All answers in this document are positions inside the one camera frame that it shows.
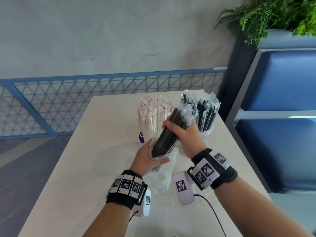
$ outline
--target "purple circle sticker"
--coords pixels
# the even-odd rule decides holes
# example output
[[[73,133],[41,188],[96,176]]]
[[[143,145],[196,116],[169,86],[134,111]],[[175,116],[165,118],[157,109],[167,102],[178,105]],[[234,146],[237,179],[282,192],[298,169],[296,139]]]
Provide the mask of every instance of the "purple circle sticker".
[[[145,143],[145,141],[144,141],[144,136],[143,136],[143,133],[142,133],[142,132],[140,132],[140,134],[139,134],[139,141],[140,141],[141,143]]]

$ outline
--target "black wristband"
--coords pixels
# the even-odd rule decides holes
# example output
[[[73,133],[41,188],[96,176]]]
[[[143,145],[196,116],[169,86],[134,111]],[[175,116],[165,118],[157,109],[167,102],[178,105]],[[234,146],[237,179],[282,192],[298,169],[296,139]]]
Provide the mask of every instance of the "black wristband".
[[[124,175],[124,174],[136,176],[136,177],[142,179],[142,177],[139,174],[135,173],[132,170],[125,170],[125,171],[123,171],[122,175]],[[135,199],[129,195],[123,195],[121,193],[109,193],[109,195],[107,196],[107,201],[106,201],[106,203],[116,203],[116,204],[120,204],[120,205],[125,205],[130,210],[132,210],[132,208],[134,207],[136,202],[137,202],[137,199]]]
[[[238,173],[231,166],[225,170],[216,160],[213,159],[213,157],[211,157],[211,155],[209,155],[211,151],[212,149],[206,148],[194,156],[191,160],[195,165],[197,165],[202,159],[205,158],[220,174],[220,176],[211,183],[211,188],[214,190],[223,183],[233,182],[237,178]]]

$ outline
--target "artificial foliage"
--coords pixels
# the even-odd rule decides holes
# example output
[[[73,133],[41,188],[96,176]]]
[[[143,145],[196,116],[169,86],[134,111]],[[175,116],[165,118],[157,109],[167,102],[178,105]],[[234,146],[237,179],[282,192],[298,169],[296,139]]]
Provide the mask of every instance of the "artificial foliage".
[[[316,37],[316,0],[250,0],[247,5],[224,9],[218,18],[215,28],[224,22],[239,22],[249,44],[258,44],[269,29]]]

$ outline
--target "table top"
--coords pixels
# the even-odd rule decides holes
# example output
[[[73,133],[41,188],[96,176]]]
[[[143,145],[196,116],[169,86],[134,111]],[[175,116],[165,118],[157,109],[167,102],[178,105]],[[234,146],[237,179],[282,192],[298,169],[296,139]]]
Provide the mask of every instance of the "table top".
[[[193,91],[200,95],[203,90]],[[163,95],[174,104],[182,91],[93,97],[54,171],[46,183],[19,237],[82,236],[105,205],[106,192],[114,178],[128,169],[139,141],[136,107],[140,97]],[[255,172],[222,119],[215,118],[208,147],[220,150],[247,183],[269,198]],[[192,162],[181,151],[173,173],[187,170]],[[227,237],[241,236],[214,192],[197,193],[212,204]],[[180,205],[173,184],[166,193],[152,197],[150,215],[134,217],[126,236],[221,236],[223,232],[208,204]]]

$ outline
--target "blue seat cushion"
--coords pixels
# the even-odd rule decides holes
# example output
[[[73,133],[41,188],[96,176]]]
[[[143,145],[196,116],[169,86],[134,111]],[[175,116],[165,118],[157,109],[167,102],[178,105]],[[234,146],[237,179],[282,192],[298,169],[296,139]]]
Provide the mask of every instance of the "blue seat cushion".
[[[271,191],[316,190],[315,119],[240,120],[236,131]]]
[[[260,56],[241,108],[245,111],[316,110],[316,51],[266,51]]]

